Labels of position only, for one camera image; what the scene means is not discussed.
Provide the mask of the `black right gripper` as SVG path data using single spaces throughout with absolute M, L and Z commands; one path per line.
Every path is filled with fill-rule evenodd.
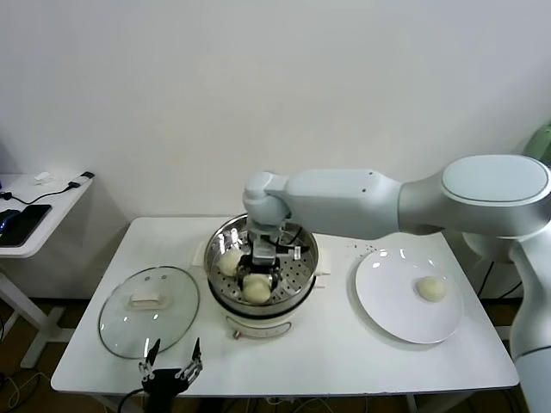
M 276 258 L 272 264 L 255 264 L 252 256 L 241 256 L 235 273 L 235 279 L 239 287 L 244 286 L 245 277 L 249 274 L 266 274 L 269 278 L 269 288 L 274 292 L 281 280 L 280 259 Z

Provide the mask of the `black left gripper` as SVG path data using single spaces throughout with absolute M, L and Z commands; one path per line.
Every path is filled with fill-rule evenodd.
M 189 364 L 179 370 L 157 369 L 153 365 L 160 348 L 157 339 L 152 348 L 147 350 L 145 359 L 139 363 L 142 374 L 142 390 L 146 394 L 145 413 L 171 413 L 176 396 L 187 391 L 202 371 L 201 341 L 197 338 Z

